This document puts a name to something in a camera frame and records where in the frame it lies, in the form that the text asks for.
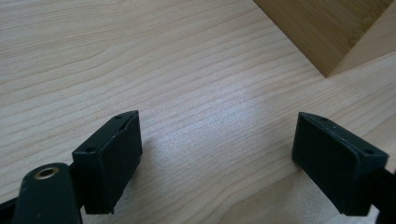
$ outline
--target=light wood surface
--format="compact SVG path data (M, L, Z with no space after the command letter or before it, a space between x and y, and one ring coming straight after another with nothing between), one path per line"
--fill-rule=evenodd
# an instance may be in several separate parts
M298 112L319 114L394 170L395 63L326 79L252 1L3 1L0 202L138 109L142 161L115 215L85 223L373 223L338 214L291 144Z
M393 0L255 2L326 77L396 51Z

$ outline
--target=wooden table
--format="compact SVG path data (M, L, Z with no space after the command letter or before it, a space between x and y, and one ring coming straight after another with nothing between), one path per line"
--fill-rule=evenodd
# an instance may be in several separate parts
M0 202L115 114L144 153L114 216L85 223L374 223L339 215L290 159L299 111L396 167L396 55L324 78L252 1L0 4Z

